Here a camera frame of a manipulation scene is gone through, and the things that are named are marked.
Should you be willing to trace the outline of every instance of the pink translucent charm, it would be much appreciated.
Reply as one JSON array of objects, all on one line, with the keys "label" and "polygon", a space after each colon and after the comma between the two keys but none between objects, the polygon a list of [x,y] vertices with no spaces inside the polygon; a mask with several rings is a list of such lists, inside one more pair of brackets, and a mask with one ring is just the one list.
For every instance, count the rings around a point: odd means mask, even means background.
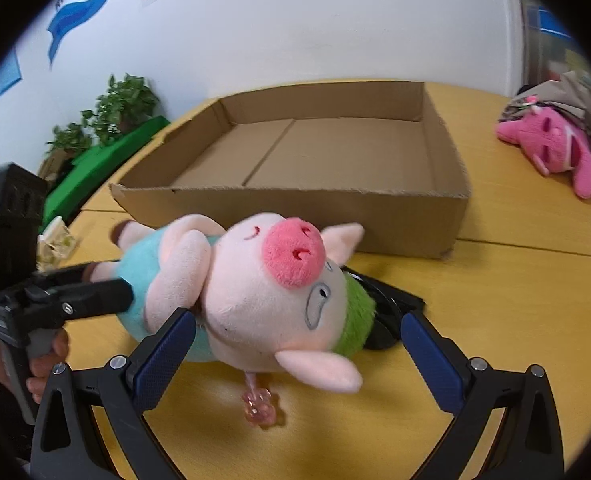
[{"label": "pink translucent charm", "polygon": [[244,418],[252,426],[273,426],[276,423],[276,408],[266,388],[247,390],[242,395]]}]

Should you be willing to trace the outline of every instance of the green planter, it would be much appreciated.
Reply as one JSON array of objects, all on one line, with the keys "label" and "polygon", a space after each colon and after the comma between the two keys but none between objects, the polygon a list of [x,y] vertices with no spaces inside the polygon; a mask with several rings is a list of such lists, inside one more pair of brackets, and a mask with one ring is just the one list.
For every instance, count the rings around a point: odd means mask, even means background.
[{"label": "green planter", "polygon": [[40,232],[56,216],[66,221],[103,182],[167,124],[169,121],[162,116],[151,118],[111,146],[92,146],[74,158],[74,169],[47,196]]}]

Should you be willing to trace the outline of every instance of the blue ribbon decal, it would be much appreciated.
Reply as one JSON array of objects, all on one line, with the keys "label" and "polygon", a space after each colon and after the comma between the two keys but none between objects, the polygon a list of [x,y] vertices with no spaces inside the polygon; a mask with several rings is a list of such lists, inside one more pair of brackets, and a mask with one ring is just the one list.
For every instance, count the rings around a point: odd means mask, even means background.
[{"label": "blue ribbon decal", "polygon": [[85,2],[74,2],[72,4],[66,4],[58,10],[54,19],[51,20],[51,23],[47,27],[47,30],[53,35],[51,46],[49,47],[50,63],[53,63],[58,46],[60,46],[60,42],[64,36],[78,25],[82,25],[82,23],[92,18],[106,1],[86,0]]}]

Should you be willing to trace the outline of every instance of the finger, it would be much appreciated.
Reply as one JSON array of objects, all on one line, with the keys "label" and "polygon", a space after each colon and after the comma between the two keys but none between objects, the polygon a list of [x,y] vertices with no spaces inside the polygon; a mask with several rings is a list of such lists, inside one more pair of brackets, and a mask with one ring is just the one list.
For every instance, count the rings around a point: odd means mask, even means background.
[{"label": "finger", "polygon": [[51,368],[61,361],[62,358],[60,356],[56,355],[54,352],[50,352],[41,357],[31,359],[29,361],[29,369],[36,377],[47,377],[51,372]]},{"label": "finger", "polygon": [[47,386],[47,380],[38,377],[30,377],[27,379],[27,389],[29,393],[42,396]]},{"label": "finger", "polygon": [[67,334],[64,328],[58,331],[52,346],[56,355],[61,359],[66,359],[69,355],[69,334]]}]

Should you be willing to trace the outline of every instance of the stuffed animal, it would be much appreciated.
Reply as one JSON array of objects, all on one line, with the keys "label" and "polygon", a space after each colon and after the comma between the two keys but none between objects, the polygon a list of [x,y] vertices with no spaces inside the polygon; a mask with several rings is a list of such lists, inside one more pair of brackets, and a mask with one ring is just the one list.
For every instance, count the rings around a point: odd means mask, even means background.
[{"label": "stuffed animal", "polygon": [[202,215],[158,230],[127,221],[112,232],[122,259],[91,264],[88,276],[130,283],[134,302],[118,317],[138,340],[176,307],[192,309],[198,330],[186,360],[219,360],[244,371],[247,419],[268,426],[276,412],[256,373],[284,370],[333,392],[357,392],[362,384],[348,357],[367,339],[375,302],[340,268],[362,236],[359,224],[320,232],[272,213],[227,231]]},{"label": "stuffed animal", "polygon": [[521,146],[544,176],[573,171],[573,189],[591,197],[591,149],[586,134],[550,107],[530,105],[521,119],[498,123],[501,140]]}]

